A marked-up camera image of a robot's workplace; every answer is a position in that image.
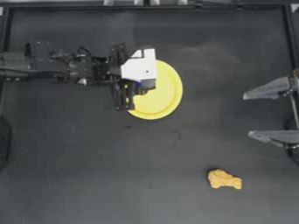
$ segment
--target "black tabletop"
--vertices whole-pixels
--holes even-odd
[[[105,87],[5,84],[13,139],[0,173],[1,223],[297,221],[299,167],[284,150],[247,137],[281,129],[289,101],[241,100],[291,72],[279,10],[20,10],[12,22],[10,51],[30,39],[104,56],[119,42],[152,45],[184,93],[168,117],[144,121],[113,110]],[[212,168],[241,177],[244,189],[211,189]]]

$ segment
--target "black surface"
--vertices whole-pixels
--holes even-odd
[[[1,223],[296,223],[299,168],[247,137],[283,127],[289,101],[241,100],[291,70],[279,10],[16,12],[9,49],[36,38],[103,55],[116,42],[152,45],[184,95],[149,122],[113,110],[105,88],[6,84]],[[211,189],[215,167],[244,179],[241,191]]]

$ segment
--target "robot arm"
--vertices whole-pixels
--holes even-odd
[[[24,52],[0,54],[0,76],[6,81],[53,78],[84,86],[109,85],[116,110],[135,109],[133,96],[155,88],[155,49],[128,56],[124,44],[115,45],[107,57],[96,57],[80,47],[57,50],[48,41],[26,44]]]

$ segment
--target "white robot component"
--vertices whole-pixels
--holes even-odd
[[[125,64],[120,67],[121,79],[141,83],[156,80],[155,49],[137,50]]]

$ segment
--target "yellow plate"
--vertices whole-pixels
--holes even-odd
[[[155,89],[135,96],[135,110],[128,112],[143,119],[155,120],[168,116],[177,108],[183,98],[183,82],[173,68],[156,61]]]

